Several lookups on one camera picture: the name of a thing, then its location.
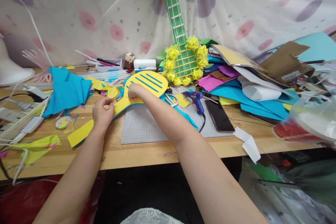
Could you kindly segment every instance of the gray cutting mat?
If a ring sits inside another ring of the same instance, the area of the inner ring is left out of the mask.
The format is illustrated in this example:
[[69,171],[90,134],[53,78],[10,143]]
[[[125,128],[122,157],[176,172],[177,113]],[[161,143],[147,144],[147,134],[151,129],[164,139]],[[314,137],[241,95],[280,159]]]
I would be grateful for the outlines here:
[[[173,89],[174,95],[188,91],[188,89],[185,87],[179,87],[178,89],[179,91]],[[206,109],[204,99],[202,99],[201,102],[204,107],[204,114],[206,118],[205,126],[201,132],[202,136],[205,138],[210,138],[233,135],[232,133],[222,133],[216,131],[211,116]],[[190,102],[190,104],[185,108],[181,108],[180,105],[177,106],[182,112],[190,116],[199,129],[201,128],[204,119],[202,115],[197,114],[196,106],[194,104]],[[160,130],[159,126],[156,124],[145,104],[134,105],[126,110],[122,135],[122,144],[168,141],[168,139]]]

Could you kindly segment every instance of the white fabric backdrop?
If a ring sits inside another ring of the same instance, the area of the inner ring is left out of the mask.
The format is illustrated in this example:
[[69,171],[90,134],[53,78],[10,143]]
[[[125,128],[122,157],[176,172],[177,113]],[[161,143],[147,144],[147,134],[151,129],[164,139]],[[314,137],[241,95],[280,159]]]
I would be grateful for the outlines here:
[[[173,41],[164,0],[23,1],[54,65],[84,63],[75,49],[101,58],[127,52],[155,58]],[[180,0],[180,5],[187,36],[209,37],[254,58],[289,40],[335,31],[335,1]],[[20,50],[42,47],[18,0],[0,0],[0,29],[11,56],[29,65]]]

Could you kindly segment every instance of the person's left hand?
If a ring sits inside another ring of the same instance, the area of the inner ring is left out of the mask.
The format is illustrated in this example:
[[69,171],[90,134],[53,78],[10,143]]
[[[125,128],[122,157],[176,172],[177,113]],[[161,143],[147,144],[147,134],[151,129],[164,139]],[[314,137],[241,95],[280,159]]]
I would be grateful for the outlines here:
[[113,99],[104,97],[97,101],[92,108],[93,127],[99,130],[106,131],[110,125],[114,115]]

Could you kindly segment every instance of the wooden table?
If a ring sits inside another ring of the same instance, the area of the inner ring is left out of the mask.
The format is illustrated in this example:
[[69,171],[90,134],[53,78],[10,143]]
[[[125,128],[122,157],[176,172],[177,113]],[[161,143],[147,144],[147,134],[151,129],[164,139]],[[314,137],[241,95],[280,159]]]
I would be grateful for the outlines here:
[[[11,90],[0,89],[0,97],[8,96],[10,93]],[[74,125],[74,130],[92,119],[92,107],[101,97],[96,92],[87,100],[86,109],[78,107],[71,111],[73,115],[79,114],[77,122]],[[15,96],[13,99],[26,103],[32,101],[28,96]],[[11,102],[8,102],[5,107],[13,110],[19,109]],[[278,140],[273,135],[270,125],[248,116],[239,108],[239,105],[224,106],[224,109],[227,115],[233,119],[234,127],[238,125],[254,137],[260,154],[315,148],[313,145],[286,143]],[[101,170],[176,163],[179,161],[176,150],[170,142],[121,145],[120,137],[123,131],[124,117],[125,112],[113,120],[107,130],[100,165]],[[38,140],[45,136],[58,134],[62,145],[51,149],[35,163],[24,168],[19,178],[63,174],[66,171],[80,147],[76,149],[70,148],[67,136],[72,132],[72,126],[58,130],[55,128],[55,123],[56,116],[45,119],[41,124],[42,128],[38,128],[35,132],[28,134],[22,142]],[[247,155],[242,148],[243,142],[235,136],[207,138],[206,140],[221,158]],[[18,156],[18,153],[19,150],[10,150],[8,155],[2,159],[11,177],[15,175],[16,169],[21,162],[21,157]],[[0,180],[4,179],[6,179],[4,174],[0,172]]]

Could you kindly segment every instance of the hot glue gun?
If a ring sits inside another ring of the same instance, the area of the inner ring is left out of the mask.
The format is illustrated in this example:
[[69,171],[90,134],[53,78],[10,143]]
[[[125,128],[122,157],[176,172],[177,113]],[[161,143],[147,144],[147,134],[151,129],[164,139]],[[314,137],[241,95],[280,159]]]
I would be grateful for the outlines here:
[[195,103],[197,108],[197,114],[204,114],[204,108],[201,103],[201,99],[203,98],[202,92],[195,92],[195,91],[185,91],[183,92],[184,97],[189,97]]

